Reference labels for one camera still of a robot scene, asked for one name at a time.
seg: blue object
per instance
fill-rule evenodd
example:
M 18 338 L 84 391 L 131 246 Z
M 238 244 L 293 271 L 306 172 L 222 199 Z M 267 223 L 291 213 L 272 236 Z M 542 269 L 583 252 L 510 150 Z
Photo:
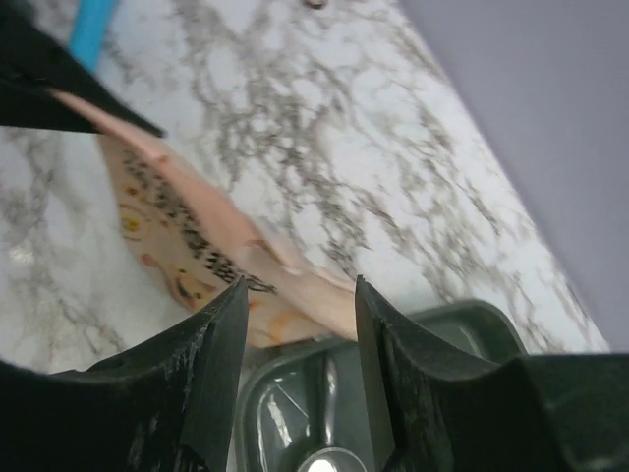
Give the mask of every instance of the blue object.
M 116 6 L 116 0 L 82 0 L 70 39 L 70 51 L 86 69 L 98 63 L 102 39 Z

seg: beige bag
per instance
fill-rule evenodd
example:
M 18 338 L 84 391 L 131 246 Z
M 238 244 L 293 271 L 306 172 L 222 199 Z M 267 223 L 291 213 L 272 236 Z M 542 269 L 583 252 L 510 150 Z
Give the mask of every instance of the beige bag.
M 330 332 L 356 339 L 353 281 L 313 266 L 268 223 L 253 223 L 159 138 L 76 96 L 52 93 L 103 133 L 97 139 L 122 235 L 178 303 L 195 313 L 242 274 L 248 344 Z

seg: white marble surface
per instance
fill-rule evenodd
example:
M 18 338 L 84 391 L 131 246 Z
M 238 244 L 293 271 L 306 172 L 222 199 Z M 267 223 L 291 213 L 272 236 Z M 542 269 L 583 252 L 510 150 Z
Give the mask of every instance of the white marble surface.
M 41 0 L 67 38 L 75 0 Z M 606 348 L 386 0 L 120 2 L 98 76 L 249 214 L 412 311 L 478 297 L 527 348 Z M 92 138 L 0 131 L 0 356 L 86 368 L 185 314 L 128 255 Z

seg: gray panel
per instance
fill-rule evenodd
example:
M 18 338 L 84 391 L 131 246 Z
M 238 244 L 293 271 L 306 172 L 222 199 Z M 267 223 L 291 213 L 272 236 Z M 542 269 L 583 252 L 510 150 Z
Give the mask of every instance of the gray panel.
M 629 350 L 629 2 L 402 3 L 602 335 Z

